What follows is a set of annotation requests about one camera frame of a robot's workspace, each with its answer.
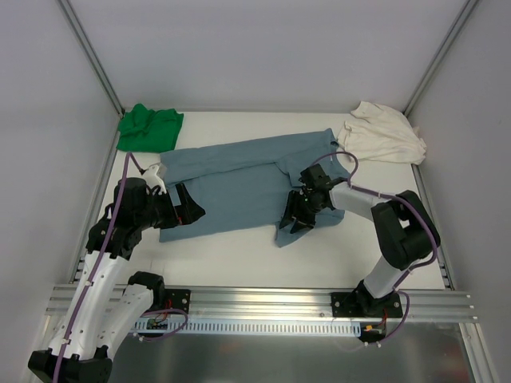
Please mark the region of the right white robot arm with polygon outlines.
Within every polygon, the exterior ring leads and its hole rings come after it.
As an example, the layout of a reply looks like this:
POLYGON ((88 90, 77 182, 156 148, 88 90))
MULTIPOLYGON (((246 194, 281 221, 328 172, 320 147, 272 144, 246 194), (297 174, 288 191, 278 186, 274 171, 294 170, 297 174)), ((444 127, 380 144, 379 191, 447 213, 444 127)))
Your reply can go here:
POLYGON ((374 224, 381 257, 373 270, 350 292, 331 294, 335 318, 400 318, 398 286, 410 272, 428 263, 441 244, 440 236, 418 195, 397 195, 355 186, 346 177, 332 179, 315 164, 301 172, 301 188, 290 191, 279 225, 292 234, 309 231, 325 210, 344 210, 374 224))

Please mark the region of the blue-grey t-shirt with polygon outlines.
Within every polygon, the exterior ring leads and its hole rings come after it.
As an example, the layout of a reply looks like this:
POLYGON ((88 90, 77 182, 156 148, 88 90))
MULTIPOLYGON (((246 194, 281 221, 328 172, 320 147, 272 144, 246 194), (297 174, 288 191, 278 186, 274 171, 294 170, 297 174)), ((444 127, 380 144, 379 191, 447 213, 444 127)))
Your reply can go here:
POLYGON ((183 183, 204 210, 197 222, 160 230, 169 243, 265 225, 278 226, 288 193, 301 187, 301 171, 318 162, 332 177, 347 170, 333 157, 339 148, 331 129, 164 152, 164 182, 172 196, 183 183))

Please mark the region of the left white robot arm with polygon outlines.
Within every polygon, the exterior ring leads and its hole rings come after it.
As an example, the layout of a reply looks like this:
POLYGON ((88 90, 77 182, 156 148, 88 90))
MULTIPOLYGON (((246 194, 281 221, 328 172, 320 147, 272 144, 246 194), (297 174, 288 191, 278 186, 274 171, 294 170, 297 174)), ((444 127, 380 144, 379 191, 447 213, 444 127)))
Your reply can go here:
POLYGON ((143 271, 130 277, 112 310, 107 305, 143 231, 189 225, 204 216, 183 183, 175 188, 178 205, 156 176, 118 182, 112 203, 89 231, 81 277, 63 321, 47 348, 32 352, 28 361, 41 381, 106 382, 136 320, 146 312, 166 311, 163 277, 143 271))

